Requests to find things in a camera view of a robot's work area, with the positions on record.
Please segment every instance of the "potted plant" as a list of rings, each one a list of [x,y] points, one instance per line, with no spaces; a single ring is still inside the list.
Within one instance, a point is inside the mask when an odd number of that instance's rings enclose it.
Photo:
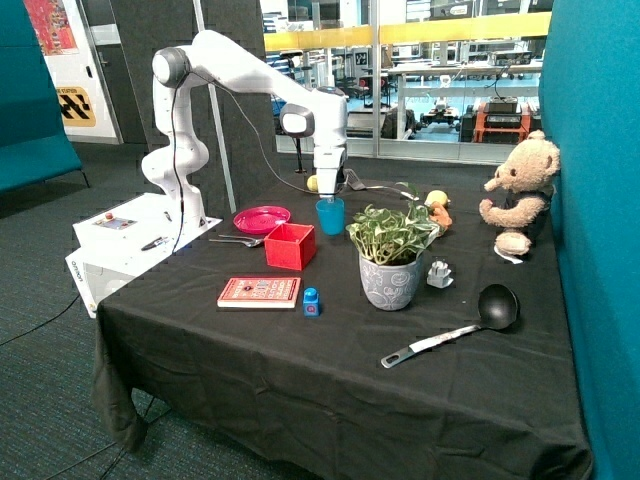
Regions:
[[[413,186],[400,185],[417,198]],[[408,206],[404,213],[368,205],[346,227],[358,249],[365,294],[382,310],[399,310],[409,304],[422,276],[422,253],[442,233],[425,205],[410,200]]]

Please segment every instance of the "glass window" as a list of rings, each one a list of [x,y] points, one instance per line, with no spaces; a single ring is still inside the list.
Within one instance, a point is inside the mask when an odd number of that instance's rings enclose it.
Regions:
[[[485,156],[500,160],[541,128],[552,4],[287,0],[290,24],[304,23],[295,78],[348,95],[351,154],[466,161],[482,143]]]

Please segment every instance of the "teddy bear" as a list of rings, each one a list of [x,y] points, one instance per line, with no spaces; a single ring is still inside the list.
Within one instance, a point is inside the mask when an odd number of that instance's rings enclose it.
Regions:
[[[480,202],[484,221],[504,228],[495,241],[496,253],[518,258],[529,252],[548,217],[553,176],[559,171],[560,150],[540,130],[530,133],[496,169],[484,188],[507,190],[506,202],[503,207],[489,199]]]

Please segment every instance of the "red box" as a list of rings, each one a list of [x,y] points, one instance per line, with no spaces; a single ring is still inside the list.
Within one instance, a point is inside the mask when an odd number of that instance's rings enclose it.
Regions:
[[[282,223],[264,239],[267,264],[272,267],[302,270],[316,253],[313,225]]]

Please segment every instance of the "orange machine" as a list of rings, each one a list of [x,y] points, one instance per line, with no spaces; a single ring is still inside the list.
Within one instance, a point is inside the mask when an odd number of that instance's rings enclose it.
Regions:
[[[529,104],[515,99],[482,102],[475,117],[473,141],[477,143],[520,143],[531,131]]]

